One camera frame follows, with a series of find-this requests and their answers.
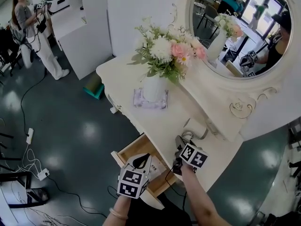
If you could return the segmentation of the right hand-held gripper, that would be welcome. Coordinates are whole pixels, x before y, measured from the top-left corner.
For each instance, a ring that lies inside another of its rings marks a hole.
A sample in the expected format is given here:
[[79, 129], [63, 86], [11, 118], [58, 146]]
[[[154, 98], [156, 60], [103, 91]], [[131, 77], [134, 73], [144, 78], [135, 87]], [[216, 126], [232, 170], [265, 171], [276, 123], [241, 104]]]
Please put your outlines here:
[[177, 151], [174, 156], [172, 172], [176, 175], [181, 176], [182, 171], [181, 167], [183, 163], [190, 165], [193, 168], [193, 172], [196, 171], [204, 165], [205, 161], [208, 158], [208, 155], [200, 147], [191, 141], [187, 140], [182, 136], [177, 135], [175, 138]]

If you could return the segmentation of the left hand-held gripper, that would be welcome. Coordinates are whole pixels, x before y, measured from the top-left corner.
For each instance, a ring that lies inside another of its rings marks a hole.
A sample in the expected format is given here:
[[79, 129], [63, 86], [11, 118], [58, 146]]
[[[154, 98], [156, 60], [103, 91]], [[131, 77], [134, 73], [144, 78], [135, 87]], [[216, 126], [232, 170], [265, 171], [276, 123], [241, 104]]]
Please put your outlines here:
[[151, 160], [149, 153], [130, 157], [120, 170], [117, 193], [138, 199], [150, 182]]

